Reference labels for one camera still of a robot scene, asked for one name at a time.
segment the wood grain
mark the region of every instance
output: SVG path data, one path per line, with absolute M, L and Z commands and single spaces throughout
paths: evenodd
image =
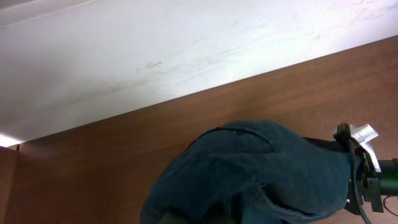
M 29 141 L 20 148 L 7 223 L 138 223 L 165 166 L 228 121 L 271 119 L 323 139 L 343 121 L 369 123 L 380 134 L 379 158 L 398 157 L 397 100 L 393 37 Z M 397 221 L 368 213 L 375 223 Z M 342 211 L 320 223 L 359 219 Z
M 17 151 L 0 146 L 0 224 L 5 223 Z

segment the dark blue cloth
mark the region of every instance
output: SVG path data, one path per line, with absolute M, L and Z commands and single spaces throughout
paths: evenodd
M 309 223 L 343 208 L 349 155 L 318 147 L 272 121 L 239 121 L 208 131 L 154 184 L 140 223 L 177 209 L 205 223 L 221 202 L 231 216 L 240 195 L 240 223 Z

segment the black cable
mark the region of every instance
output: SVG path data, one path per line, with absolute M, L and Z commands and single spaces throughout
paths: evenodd
M 356 189 L 356 171 L 355 171 L 355 152 L 353 147 L 349 147 L 349 159 L 351 161 L 351 190 L 354 194 L 354 203 L 358 207 L 359 213 L 366 224 L 372 224 L 369 218 L 366 216 L 361 203 L 359 202 L 358 191 Z
M 383 207 L 384 207 L 387 211 L 389 211 L 391 214 L 393 214 L 393 215 L 395 215 L 395 216 L 398 217 L 397 214 L 395 214 L 394 212 L 390 211 L 390 210 L 387 208 L 387 205 L 386 205 L 387 198 L 391 198 L 391 197 L 393 197 L 393 196 L 387 196 L 387 197 L 385 197 L 385 199 L 383 199 Z

